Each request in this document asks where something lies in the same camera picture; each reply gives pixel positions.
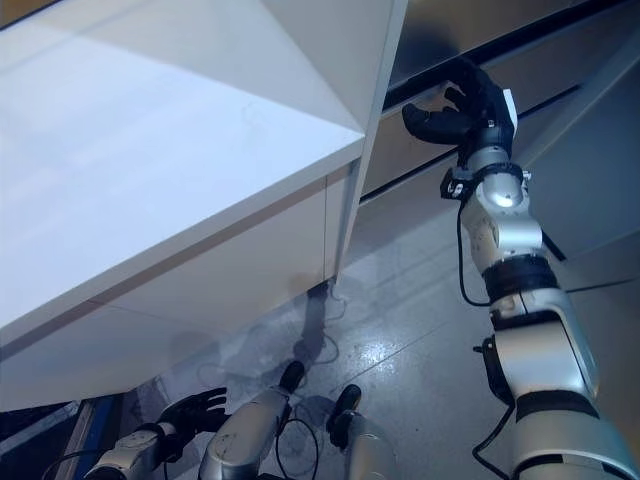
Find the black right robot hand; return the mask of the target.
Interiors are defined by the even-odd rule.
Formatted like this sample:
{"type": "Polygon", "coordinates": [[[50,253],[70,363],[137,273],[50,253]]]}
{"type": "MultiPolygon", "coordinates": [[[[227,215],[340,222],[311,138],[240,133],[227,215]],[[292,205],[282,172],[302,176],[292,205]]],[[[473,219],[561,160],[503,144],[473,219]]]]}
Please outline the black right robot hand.
{"type": "Polygon", "coordinates": [[[465,58],[455,59],[445,73],[453,84],[444,93],[451,104],[440,111],[404,105],[402,119],[409,134],[427,143],[458,146],[466,155],[488,146],[511,154],[516,126],[504,90],[465,58]]]}

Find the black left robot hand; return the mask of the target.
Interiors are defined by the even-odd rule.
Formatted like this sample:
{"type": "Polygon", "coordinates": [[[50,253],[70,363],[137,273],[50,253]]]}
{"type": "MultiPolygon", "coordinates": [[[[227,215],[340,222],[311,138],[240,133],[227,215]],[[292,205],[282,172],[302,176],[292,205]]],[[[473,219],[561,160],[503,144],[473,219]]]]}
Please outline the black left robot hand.
{"type": "Polygon", "coordinates": [[[226,394],[226,387],[218,387],[185,397],[166,407],[157,422],[170,424],[186,443],[200,433],[215,433],[229,418],[226,394]]]}

